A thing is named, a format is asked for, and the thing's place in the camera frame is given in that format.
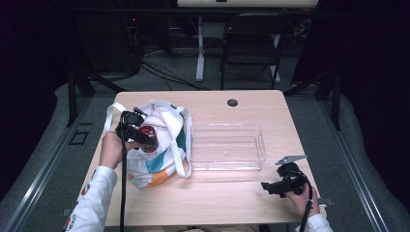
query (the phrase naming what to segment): background desk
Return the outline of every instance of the background desk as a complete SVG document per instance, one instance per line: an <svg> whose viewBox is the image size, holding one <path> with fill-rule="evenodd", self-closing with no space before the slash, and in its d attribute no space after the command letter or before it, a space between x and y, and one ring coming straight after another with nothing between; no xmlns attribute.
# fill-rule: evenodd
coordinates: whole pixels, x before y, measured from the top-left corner
<svg viewBox="0 0 410 232"><path fill-rule="evenodd" d="M298 222L288 199L270 195L260 182L277 182L280 177L274 165L284 156L303 155L286 101L280 91L184 91L124 92L116 97L128 109L149 100L166 100L185 106L195 125L210 123L258 123L261 126L267 159L261 171L193 171L188 179L174 175L164 184L138 189L127 183L125 224L199 225ZM235 99L236 107L227 105ZM112 129L118 124L114 112ZM98 165L99 143L84 185ZM297 161L314 186L306 159ZM121 179L121 166L116 172ZM120 224L121 182L114 189L106 225Z"/></svg>
<svg viewBox="0 0 410 232"><path fill-rule="evenodd" d="M178 7L185 8L315 8L318 0L178 0ZM205 57L203 50L202 17L198 18L198 64L196 67L196 81L204 78Z"/></svg>

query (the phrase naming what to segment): hand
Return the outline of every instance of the hand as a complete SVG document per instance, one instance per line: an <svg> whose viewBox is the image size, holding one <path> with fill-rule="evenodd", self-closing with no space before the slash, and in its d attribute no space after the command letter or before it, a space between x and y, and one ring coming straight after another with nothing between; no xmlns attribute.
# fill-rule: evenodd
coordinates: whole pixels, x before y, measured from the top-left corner
<svg viewBox="0 0 410 232"><path fill-rule="evenodd" d="M137 142L126 142L127 151L132 148L139 147ZM121 138L114 131L109 131L102 138L102 152L100 153L100 166L107 166L115 169L118 163L122 160L123 145Z"/></svg>
<svg viewBox="0 0 410 232"><path fill-rule="evenodd" d="M286 196L292 201L296 212L301 218L304 217L305 210L306 210L307 203L308 203L308 183L305 183L305 185L303 186L303 189L304 191L300 195L294 193L293 191L289 191L286 193ZM316 188L312 188L312 193L313 193L313 198L312 198L313 203L311 204L312 209L310 209L310 212L308 214L309 217L320 214Z"/></svg>

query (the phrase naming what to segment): transparent tray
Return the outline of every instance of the transparent tray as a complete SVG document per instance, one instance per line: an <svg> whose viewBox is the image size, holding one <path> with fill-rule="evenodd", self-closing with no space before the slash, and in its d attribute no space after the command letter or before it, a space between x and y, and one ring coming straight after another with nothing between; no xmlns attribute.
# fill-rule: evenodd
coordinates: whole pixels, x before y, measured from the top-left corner
<svg viewBox="0 0 410 232"><path fill-rule="evenodd" d="M257 124L207 124L192 128L192 170L260 170L266 159Z"/></svg>

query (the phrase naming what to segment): white long-sleeve shirt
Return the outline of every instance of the white long-sleeve shirt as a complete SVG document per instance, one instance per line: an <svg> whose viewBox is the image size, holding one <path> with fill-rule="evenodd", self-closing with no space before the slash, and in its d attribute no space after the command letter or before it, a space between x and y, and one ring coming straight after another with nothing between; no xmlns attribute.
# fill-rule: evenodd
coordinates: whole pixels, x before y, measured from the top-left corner
<svg viewBox="0 0 410 232"><path fill-rule="evenodd" d="M112 192L118 178L109 167L98 166L92 180L78 197L77 205L68 218L63 231L102 232ZM323 215L315 215L307 219L306 232L331 232L329 222Z"/></svg>

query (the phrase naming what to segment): wooden tabletop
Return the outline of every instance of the wooden tabletop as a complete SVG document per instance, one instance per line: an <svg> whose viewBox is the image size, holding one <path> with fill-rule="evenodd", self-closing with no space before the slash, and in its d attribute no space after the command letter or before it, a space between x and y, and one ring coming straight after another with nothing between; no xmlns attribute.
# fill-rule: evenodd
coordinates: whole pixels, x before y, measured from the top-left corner
<svg viewBox="0 0 410 232"><path fill-rule="evenodd" d="M238 101L235 107L228 100ZM195 125L259 124L266 150L260 171L192 171L190 178L173 175L164 184L138 189L127 183L125 224L204 225L299 222L291 202L270 195L261 182L278 182L277 160L284 156L304 155L282 92L266 91L174 91L124 92L115 99L128 110L150 100L164 100L186 107ZM118 125L120 113L114 112L111 128ZM84 180L84 185L98 165L101 141ZM308 161L296 163L314 183ZM120 224L121 165L116 170L119 182L114 189L106 225Z"/></svg>
<svg viewBox="0 0 410 232"><path fill-rule="evenodd" d="M178 0L179 7L315 8L318 0Z"/></svg>

